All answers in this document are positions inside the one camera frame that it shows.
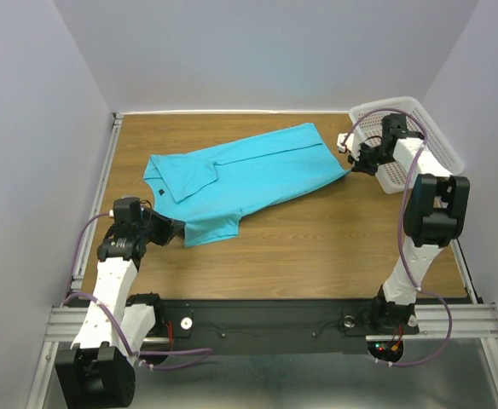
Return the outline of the white plastic basket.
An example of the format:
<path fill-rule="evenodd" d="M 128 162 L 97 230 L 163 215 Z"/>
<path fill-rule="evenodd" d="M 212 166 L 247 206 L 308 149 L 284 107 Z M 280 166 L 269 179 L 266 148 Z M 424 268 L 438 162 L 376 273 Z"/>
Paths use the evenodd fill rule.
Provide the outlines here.
<path fill-rule="evenodd" d="M 396 110 L 408 114 L 409 130 L 427 134 L 426 150 L 418 159 L 416 174 L 425 170 L 447 170 L 449 174 L 456 176 L 463 173 L 465 164 L 460 156 L 426 109 L 411 96 L 387 98 L 352 107 L 349 110 L 350 119 L 358 124 L 352 134 L 358 135 L 362 142 L 366 141 L 370 146 L 379 145 L 382 118 Z"/>

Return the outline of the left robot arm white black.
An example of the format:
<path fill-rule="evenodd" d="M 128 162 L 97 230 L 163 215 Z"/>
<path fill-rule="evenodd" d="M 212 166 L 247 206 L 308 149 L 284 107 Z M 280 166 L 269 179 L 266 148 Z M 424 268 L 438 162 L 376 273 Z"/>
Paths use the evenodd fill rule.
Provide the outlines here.
<path fill-rule="evenodd" d="M 58 352 L 55 370 L 70 408 L 127 407 L 136 389 L 135 363 L 145 336 L 165 323 L 157 294 L 130 297 L 148 244 L 168 245 L 184 222 L 162 216 L 137 197 L 117 199 L 113 223 L 97 249 L 92 293 L 71 294 L 89 301 L 69 349 Z"/>

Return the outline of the turquoise t shirt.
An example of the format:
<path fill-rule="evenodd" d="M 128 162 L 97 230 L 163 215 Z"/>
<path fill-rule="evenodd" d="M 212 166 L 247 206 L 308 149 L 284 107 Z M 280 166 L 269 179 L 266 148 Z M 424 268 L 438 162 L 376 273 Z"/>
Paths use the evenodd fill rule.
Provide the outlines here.
<path fill-rule="evenodd" d="M 184 222 L 184 245 L 239 234 L 240 220 L 347 175 L 313 124 L 184 154 L 153 154 L 143 180 L 161 215 Z"/>

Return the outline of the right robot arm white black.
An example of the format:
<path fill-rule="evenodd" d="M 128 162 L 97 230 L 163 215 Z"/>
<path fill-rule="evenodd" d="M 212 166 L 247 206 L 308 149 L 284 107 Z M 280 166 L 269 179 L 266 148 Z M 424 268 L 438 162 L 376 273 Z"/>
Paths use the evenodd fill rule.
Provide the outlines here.
<path fill-rule="evenodd" d="M 383 109 L 381 134 L 353 141 L 348 161 L 355 172 L 374 176 L 397 162 L 406 171 L 397 225 L 399 259 L 372 301 L 369 324 L 376 331 L 416 325 L 414 307 L 426 273 L 440 252 L 458 239 L 465 222 L 470 182 L 446 170 L 428 149 L 422 124 L 400 109 Z"/>

